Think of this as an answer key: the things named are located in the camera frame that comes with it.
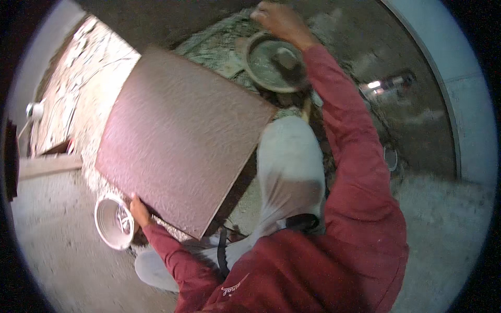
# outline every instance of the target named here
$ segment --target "hand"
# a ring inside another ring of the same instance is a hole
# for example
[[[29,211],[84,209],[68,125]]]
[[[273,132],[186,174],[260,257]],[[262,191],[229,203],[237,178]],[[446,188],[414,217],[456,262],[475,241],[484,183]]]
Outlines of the hand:
[[[290,42],[301,52],[318,43],[301,18],[286,5],[263,1],[250,17],[261,23],[274,36]]]
[[[148,226],[149,224],[153,224],[154,221],[151,218],[150,212],[146,206],[141,202],[141,199],[137,196],[137,194],[132,194],[132,201],[130,202],[130,213],[134,220],[141,226],[141,228]]]

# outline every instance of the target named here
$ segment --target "light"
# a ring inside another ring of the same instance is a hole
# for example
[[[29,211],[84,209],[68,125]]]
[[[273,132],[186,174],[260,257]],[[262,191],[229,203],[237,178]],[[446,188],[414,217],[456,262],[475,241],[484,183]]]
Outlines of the light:
[[[379,86],[381,86],[381,82],[380,81],[375,81],[375,82],[367,84],[367,87],[369,87],[370,89],[373,89],[373,88],[376,88],[376,87],[379,87]]]

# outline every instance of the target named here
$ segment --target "red long-sleeve shirt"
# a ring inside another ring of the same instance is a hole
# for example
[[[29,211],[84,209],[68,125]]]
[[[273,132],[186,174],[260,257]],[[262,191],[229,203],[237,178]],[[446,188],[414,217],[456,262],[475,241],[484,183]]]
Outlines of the red long-sleeve shirt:
[[[144,229],[179,284],[177,312],[375,311],[391,309],[408,258],[406,227],[390,173],[355,87],[324,47],[303,53],[324,101],[337,165],[325,205],[326,234],[281,230],[260,238],[221,284],[159,225]]]

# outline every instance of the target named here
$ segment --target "sleeve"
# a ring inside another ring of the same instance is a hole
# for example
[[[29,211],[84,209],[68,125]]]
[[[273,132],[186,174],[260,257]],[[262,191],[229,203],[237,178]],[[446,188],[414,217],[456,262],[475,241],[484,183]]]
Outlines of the sleeve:
[[[325,206],[327,234],[356,246],[405,254],[405,220],[391,195],[383,148],[362,97],[323,46],[303,55],[313,88],[324,101],[324,127],[337,166]]]
[[[161,225],[148,225],[143,232],[179,285],[175,311],[201,310],[220,284],[214,271],[184,249]]]

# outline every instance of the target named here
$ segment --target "person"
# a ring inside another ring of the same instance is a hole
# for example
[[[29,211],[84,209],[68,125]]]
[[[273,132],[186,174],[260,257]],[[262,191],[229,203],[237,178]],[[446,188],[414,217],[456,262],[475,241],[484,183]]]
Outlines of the person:
[[[290,8],[261,2],[251,17],[302,52],[324,101],[337,165],[330,196],[324,201],[322,152],[310,126],[297,117],[275,120],[258,147],[259,223],[249,237],[226,247],[225,281],[204,261],[217,263],[216,248],[191,253],[134,195],[132,215],[154,248],[138,255],[136,272],[150,285],[178,291],[177,312],[387,312],[402,286],[409,250],[366,106]],[[280,221],[302,213],[316,215],[320,225],[308,234],[283,229]]]

